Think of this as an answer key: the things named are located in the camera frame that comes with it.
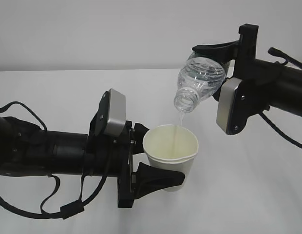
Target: white paper cup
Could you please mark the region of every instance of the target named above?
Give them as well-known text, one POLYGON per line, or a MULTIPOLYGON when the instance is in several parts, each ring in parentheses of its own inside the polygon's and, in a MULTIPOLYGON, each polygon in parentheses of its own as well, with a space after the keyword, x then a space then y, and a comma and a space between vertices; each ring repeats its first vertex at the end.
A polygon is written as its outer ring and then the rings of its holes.
POLYGON ((182 185, 165 190, 181 189, 199 150, 196 136, 181 126, 161 125, 145 134, 142 145, 152 167, 185 174, 186 178, 182 185))

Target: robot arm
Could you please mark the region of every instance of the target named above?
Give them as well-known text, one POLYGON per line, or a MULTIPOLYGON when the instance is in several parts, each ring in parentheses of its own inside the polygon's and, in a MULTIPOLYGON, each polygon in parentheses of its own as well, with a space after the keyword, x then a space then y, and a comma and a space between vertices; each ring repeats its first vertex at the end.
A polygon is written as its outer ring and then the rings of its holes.
POLYGON ((80 198, 60 208, 60 212, 46 213, 41 204, 41 214, 15 208, 0 196, 0 205, 18 215, 35 218, 66 219, 84 211, 100 192, 108 176, 117 177, 118 207, 131 208, 135 199, 154 191, 181 185, 182 172, 154 168, 139 163, 137 172, 132 168, 132 156, 143 153, 142 140, 148 128, 125 119, 125 96, 116 90, 107 91, 90 124, 88 134, 48 131, 45 124, 24 104, 13 102, 0 108, 0 113, 12 104, 20 104, 38 119, 38 126, 14 117, 0 117, 0 175, 2 176, 52 176, 56 179, 54 194, 59 188, 59 178, 53 174, 102 176, 101 181, 86 200, 80 198))
POLYGON ((228 135, 243 130, 248 117, 270 106, 302 117, 302 63, 270 48, 269 54, 285 59, 272 63, 256 59, 258 26, 240 26, 240 39, 219 45, 197 45, 193 51, 220 64, 235 60, 233 77, 214 94, 219 101, 217 124, 228 135), (287 67, 290 62, 301 70, 287 67))

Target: white table surface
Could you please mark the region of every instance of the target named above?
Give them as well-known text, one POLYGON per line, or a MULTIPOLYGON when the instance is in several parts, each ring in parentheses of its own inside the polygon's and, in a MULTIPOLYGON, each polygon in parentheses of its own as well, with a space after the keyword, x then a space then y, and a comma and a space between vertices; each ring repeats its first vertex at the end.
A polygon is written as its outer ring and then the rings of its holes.
MULTIPOLYGON (((127 119, 149 128, 178 122, 173 106, 178 69, 0 72, 0 107, 27 104, 49 130, 87 133, 102 94, 126 95, 127 119)), ((259 116, 236 136, 216 124, 217 102, 210 98, 184 118, 200 150, 184 188, 157 191, 117 208, 116 179, 108 178, 85 212, 66 220, 32 220, 0 207, 0 234, 300 234, 302 233, 302 150, 278 136, 259 116)), ((302 118, 272 108, 267 115, 302 143, 302 118)), ((21 107, 1 116, 37 123, 21 107)), ((147 162, 144 154, 135 164, 147 162)), ((100 178, 86 179, 84 197, 100 178)), ((39 212, 54 180, 0 176, 0 194, 11 204, 39 212)), ((78 176, 62 175, 59 192, 46 210, 78 198, 78 176)))

